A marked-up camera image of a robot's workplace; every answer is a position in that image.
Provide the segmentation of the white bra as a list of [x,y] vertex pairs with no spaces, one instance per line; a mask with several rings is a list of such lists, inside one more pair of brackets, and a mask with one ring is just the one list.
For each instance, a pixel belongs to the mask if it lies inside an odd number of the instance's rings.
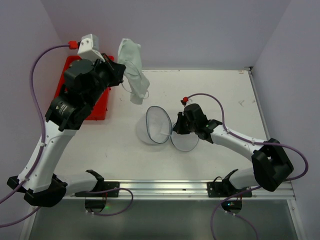
[[142,105],[149,97],[150,81],[142,72],[141,45],[129,38],[123,38],[119,48],[117,62],[125,65],[124,76],[130,86],[130,101]]

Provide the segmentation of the aluminium mounting rail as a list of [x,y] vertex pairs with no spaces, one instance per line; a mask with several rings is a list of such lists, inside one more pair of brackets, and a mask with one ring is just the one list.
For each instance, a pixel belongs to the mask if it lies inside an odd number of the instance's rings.
[[[206,200],[224,199],[225,196],[213,192],[212,180],[110,180],[107,188],[125,188],[131,190],[138,200]],[[274,192],[263,188],[243,193],[243,199],[253,200],[294,200],[296,198],[292,184],[285,182]]]

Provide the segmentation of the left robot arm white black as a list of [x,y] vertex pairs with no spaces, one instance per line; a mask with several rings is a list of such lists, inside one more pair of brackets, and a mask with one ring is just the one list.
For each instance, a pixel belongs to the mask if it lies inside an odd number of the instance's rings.
[[66,146],[105,90],[123,82],[125,70],[125,65],[105,55],[95,61],[75,60],[64,71],[64,84],[45,114],[45,132],[24,170],[7,181],[10,188],[24,194],[28,204],[50,208],[66,195],[102,187],[104,178],[94,170],[69,176],[56,175],[54,171]]

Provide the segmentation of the white mesh laundry bag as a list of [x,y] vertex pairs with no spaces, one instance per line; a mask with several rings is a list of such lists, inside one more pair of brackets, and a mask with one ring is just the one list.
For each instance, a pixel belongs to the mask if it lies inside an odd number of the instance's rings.
[[181,152],[192,151],[199,143],[195,133],[180,135],[173,131],[168,113],[160,106],[151,106],[136,124],[136,135],[140,141],[148,145],[162,145],[168,141]]

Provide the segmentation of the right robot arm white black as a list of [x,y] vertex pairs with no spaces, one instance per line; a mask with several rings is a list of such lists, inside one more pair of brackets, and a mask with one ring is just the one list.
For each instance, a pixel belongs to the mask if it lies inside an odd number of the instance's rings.
[[247,136],[235,137],[221,121],[208,119],[201,107],[192,103],[177,114],[173,131],[179,135],[194,133],[200,140],[226,147],[252,163],[247,169],[234,169],[212,189],[225,196],[231,196],[248,187],[261,186],[273,192],[293,172],[294,167],[280,143],[271,138],[261,145],[257,139],[246,142]]

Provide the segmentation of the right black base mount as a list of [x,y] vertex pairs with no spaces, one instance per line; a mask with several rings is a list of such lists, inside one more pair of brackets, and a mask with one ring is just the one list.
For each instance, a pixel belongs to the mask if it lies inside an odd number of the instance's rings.
[[[207,194],[209,198],[227,198],[234,194],[238,194],[247,190],[247,188],[236,189],[234,188],[225,177],[218,176],[214,180],[206,183]],[[238,214],[243,207],[243,198],[251,198],[253,195],[251,192],[245,192],[236,197],[236,199],[227,200],[222,203],[222,208],[231,214]]]

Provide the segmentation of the red plastic tray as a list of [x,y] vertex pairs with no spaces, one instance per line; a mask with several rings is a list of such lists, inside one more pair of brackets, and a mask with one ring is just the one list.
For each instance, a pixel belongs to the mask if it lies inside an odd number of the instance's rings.
[[[54,94],[54,98],[56,98],[60,90],[65,83],[65,77],[64,72],[67,70],[67,68],[70,66],[70,64],[74,61],[80,60],[81,58],[78,55],[70,55],[66,58],[63,70],[61,72],[61,76]],[[111,88],[107,88],[105,92],[101,95],[95,106],[93,107],[93,110],[91,114],[85,119],[86,121],[103,121],[106,118],[106,114],[108,111],[108,99],[110,95]]]

